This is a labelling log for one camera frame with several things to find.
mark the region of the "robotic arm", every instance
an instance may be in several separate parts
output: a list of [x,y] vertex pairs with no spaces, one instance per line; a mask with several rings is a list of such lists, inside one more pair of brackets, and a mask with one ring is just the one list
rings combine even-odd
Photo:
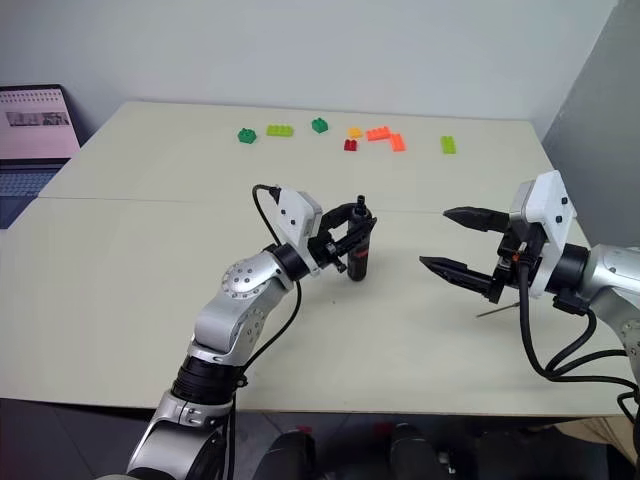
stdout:
[[[259,206],[258,189],[278,205],[282,243]],[[376,218],[363,196],[325,215],[309,195],[288,188],[258,185],[254,200],[277,244],[230,266],[217,295],[198,314],[187,357],[131,457],[129,478],[220,479],[235,391],[247,384],[244,372],[262,351],[251,356],[271,310],[294,285],[299,289],[304,276],[317,276],[329,264],[347,270],[340,260],[345,254],[352,279],[366,274]],[[329,230],[345,222],[346,236],[334,241]]]
[[[638,387],[632,382],[564,374],[597,358],[626,355],[636,382],[640,382],[640,251],[605,245],[589,251],[566,243],[575,211],[557,171],[523,183],[509,213],[461,207],[444,215],[464,227],[503,234],[493,274],[471,271],[465,264],[447,258],[420,257],[420,261],[449,283],[481,293],[492,303],[498,302],[505,285],[518,288],[523,343],[536,372],[551,381],[605,381],[631,388],[632,392],[618,397],[618,403],[633,421],[621,401],[631,397],[638,401]],[[539,297],[544,291],[555,295],[554,307],[570,314],[588,315],[589,327],[542,368],[531,343],[528,296]],[[624,350],[586,355],[556,368],[593,334],[596,316],[613,329]],[[638,450],[638,422],[634,437]]]

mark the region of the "lime green lego brick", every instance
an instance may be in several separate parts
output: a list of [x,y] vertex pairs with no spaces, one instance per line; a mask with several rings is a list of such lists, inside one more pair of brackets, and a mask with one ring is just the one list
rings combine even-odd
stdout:
[[317,133],[322,133],[329,130],[329,124],[325,119],[318,117],[311,122],[311,128],[313,128]]
[[270,137],[292,137],[293,127],[291,125],[268,125],[267,135]]
[[456,153],[456,143],[453,141],[453,137],[440,137],[440,144],[442,145],[442,153],[445,155],[453,155]]
[[250,128],[243,128],[238,132],[238,140],[242,143],[253,143],[256,141],[256,138],[258,138],[256,132]]

